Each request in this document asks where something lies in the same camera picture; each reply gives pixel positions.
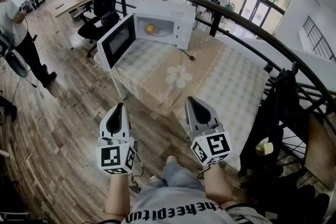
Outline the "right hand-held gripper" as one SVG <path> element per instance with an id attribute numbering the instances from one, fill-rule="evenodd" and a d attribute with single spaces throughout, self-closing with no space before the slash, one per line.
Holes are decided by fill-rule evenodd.
<path id="1" fill-rule="evenodd" d="M 221 162 L 233 152 L 229 132 L 219 123 L 211 105 L 199 98 L 187 97 L 185 113 L 191 130 L 191 150 L 202 165 Z"/>

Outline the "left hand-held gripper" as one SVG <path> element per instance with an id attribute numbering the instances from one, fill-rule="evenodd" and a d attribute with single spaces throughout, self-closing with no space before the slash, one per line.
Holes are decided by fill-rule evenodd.
<path id="1" fill-rule="evenodd" d="M 123 103 L 111 108 L 100 122 L 100 136 L 96 147 L 98 168 L 110 175 L 131 174 L 136 157 L 134 138 L 127 141 L 111 137 L 129 137 L 130 121 Z"/>

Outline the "white microwave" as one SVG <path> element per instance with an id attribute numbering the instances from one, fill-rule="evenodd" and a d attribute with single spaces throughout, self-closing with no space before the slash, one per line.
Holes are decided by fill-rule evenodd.
<path id="1" fill-rule="evenodd" d="M 126 50 L 137 40 L 149 40 L 175 45 L 188 50 L 196 7 L 169 1 L 144 0 L 134 11 L 97 41 L 98 59 L 105 71 L 110 71 Z M 145 27 L 156 26 L 155 34 Z"/>

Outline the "person's left forearm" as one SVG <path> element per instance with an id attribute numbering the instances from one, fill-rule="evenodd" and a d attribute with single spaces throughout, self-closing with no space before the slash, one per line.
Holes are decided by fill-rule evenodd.
<path id="1" fill-rule="evenodd" d="M 123 221 L 130 214 L 130 190 L 127 174 L 111 176 L 104 211 L 106 220 Z"/>

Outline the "person's right forearm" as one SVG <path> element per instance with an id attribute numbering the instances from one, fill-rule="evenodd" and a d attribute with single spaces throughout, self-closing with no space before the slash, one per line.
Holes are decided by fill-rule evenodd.
<path id="1" fill-rule="evenodd" d="M 229 184 L 224 175 L 224 170 L 219 163 L 215 163 L 203 173 L 206 197 L 223 208 L 236 205 Z"/>

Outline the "white table leg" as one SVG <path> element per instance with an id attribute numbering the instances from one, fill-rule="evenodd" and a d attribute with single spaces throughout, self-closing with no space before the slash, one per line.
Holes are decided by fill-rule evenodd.
<path id="1" fill-rule="evenodd" d="M 126 94 L 126 91 L 125 91 L 125 88 L 124 86 L 122 85 L 122 83 L 116 79 L 116 78 L 113 78 L 113 83 L 115 85 L 115 88 L 119 94 L 119 97 L 122 99 L 122 100 L 125 100 L 127 98 L 127 94 Z"/>

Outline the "beige checkered tablecloth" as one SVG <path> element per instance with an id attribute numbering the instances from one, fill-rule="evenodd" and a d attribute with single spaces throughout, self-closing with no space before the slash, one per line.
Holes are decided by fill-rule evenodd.
<path id="1" fill-rule="evenodd" d="M 240 169 L 240 154 L 248 139 L 264 93 L 268 73 L 220 40 L 195 30 L 188 56 L 174 45 L 137 39 L 110 71 L 145 106 L 162 116 L 174 116 L 189 132 L 187 97 L 211 105 L 229 132 L 233 152 L 225 161 Z"/>

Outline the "person's blue jeans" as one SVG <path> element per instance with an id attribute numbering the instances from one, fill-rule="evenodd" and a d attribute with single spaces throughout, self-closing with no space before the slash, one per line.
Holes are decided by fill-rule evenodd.
<path id="1" fill-rule="evenodd" d="M 164 190 L 164 193 L 170 194 L 175 189 L 196 197 L 206 197 L 205 188 L 195 175 L 179 163 L 170 162 L 164 167 L 163 179 L 156 178 L 146 184 L 141 189 L 138 200 L 148 198 L 158 190 Z"/>

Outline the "black power plug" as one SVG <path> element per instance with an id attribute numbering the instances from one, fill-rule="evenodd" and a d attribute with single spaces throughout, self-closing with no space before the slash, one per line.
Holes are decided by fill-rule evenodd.
<path id="1" fill-rule="evenodd" d="M 182 51 L 183 53 L 185 53 L 188 56 L 188 58 L 189 58 L 190 61 L 194 61 L 195 60 L 195 57 L 192 56 L 192 55 L 189 55 L 185 50 L 180 49 L 180 51 Z"/>

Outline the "black hanging jacket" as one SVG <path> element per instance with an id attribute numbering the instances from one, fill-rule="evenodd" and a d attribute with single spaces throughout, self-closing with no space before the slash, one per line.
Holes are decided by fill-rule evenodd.
<path id="1" fill-rule="evenodd" d="M 299 104 L 296 83 L 298 64 L 294 62 L 290 70 L 282 69 L 258 109 L 247 142 L 240 154 L 238 176 L 247 174 L 248 169 L 265 169 L 280 176 L 283 169 L 277 165 L 284 128 L 280 123 L 299 127 L 308 123 Z"/>

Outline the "person's grey printed shirt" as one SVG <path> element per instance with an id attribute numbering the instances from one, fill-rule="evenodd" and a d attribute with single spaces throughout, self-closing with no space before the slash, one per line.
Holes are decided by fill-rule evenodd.
<path id="1" fill-rule="evenodd" d="M 160 187 L 140 198 L 122 221 L 110 217 L 98 224 L 272 224 L 253 207 L 236 204 L 224 208 L 205 192 Z"/>

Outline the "curved black railing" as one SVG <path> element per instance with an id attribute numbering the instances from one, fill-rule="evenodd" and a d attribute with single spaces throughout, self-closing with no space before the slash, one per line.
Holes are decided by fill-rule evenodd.
<path id="1" fill-rule="evenodd" d="M 322 112 L 320 109 L 320 106 L 327 103 L 330 108 L 333 109 L 334 112 L 336 112 L 336 102 L 334 101 L 334 98 L 331 95 L 331 92 L 325 87 L 325 85 L 322 83 L 322 81 L 318 78 L 318 76 L 311 70 L 307 64 L 299 58 L 293 51 L 291 51 L 287 46 L 285 46 L 281 41 L 279 41 L 277 38 L 263 30 L 261 27 L 258 27 L 248 21 L 247 19 L 243 18 L 240 15 L 237 15 L 234 12 L 228 11 L 227 9 L 220 7 L 219 5 L 214 4 L 211 1 L 208 0 L 187 0 L 189 2 L 192 2 L 194 4 L 203 6 L 205 8 L 208 8 L 215 12 L 215 20 L 212 24 L 210 24 L 211 30 L 214 32 L 211 33 L 212 36 L 216 34 L 217 31 L 221 32 L 225 36 L 228 36 L 229 38 L 233 39 L 234 41 L 238 42 L 245 48 L 252 51 L 254 54 L 256 54 L 258 57 L 266 61 L 268 64 L 273 66 L 277 70 L 281 70 L 279 66 L 277 66 L 273 61 L 271 61 L 269 58 L 267 58 L 263 53 L 261 53 L 259 50 L 254 49 L 252 46 L 247 44 L 246 42 L 242 41 L 241 39 L 235 37 L 234 35 L 222 30 L 219 28 L 219 20 L 222 16 L 226 16 L 229 19 L 231 19 L 233 22 L 241 25 L 242 27 L 246 28 L 253 34 L 260 37 L 262 40 L 264 40 L 266 43 L 268 43 L 270 46 L 272 46 L 274 49 L 276 49 L 279 53 L 281 53 L 285 58 L 287 58 L 290 62 L 297 63 L 297 66 L 299 70 L 309 79 L 310 82 L 312 82 L 313 86 L 316 88 L 317 91 L 321 93 L 321 98 L 318 100 L 314 100 L 308 95 L 304 89 L 301 88 L 300 85 L 298 85 L 299 91 L 303 93 L 303 95 L 306 97 L 306 99 L 311 102 L 311 105 L 305 109 L 306 112 L 317 110 L 320 115 L 324 118 L 324 120 L 327 122 L 333 133 L 336 135 L 336 129 L 334 128 L 333 124 L 329 121 L 325 113 Z"/>

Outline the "grey floor fan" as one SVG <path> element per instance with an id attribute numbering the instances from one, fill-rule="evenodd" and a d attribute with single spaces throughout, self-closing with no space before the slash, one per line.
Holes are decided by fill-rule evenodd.
<path id="1" fill-rule="evenodd" d="M 3 57 L 12 70 L 20 77 L 28 76 L 28 65 L 16 51 L 14 43 L 0 32 L 0 57 Z"/>

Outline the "black office chair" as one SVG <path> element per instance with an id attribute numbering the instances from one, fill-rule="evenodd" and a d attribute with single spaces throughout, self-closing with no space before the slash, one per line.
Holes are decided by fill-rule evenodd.
<path id="1" fill-rule="evenodd" d="M 119 22 L 120 16 L 115 9 L 115 5 L 116 0 L 93 0 L 95 17 L 85 20 L 84 13 L 80 14 L 84 25 L 78 30 L 78 35 L 96 41 L 103 37 Z"/>

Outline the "light wooden desk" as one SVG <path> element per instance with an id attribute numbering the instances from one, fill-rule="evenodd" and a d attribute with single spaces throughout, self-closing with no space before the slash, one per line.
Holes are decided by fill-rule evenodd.
<path id="1" fill-rule="evenodd" d="M 46 6 L 46 10 L 56 31 L 61 31 L 67 42 L 67 47 L 73 49 L 65 28 L 61 23 L 57 23 L 57 18 L 68 14 L 70 11 L 90 2 L 92 0 L 55 0 Z"/>

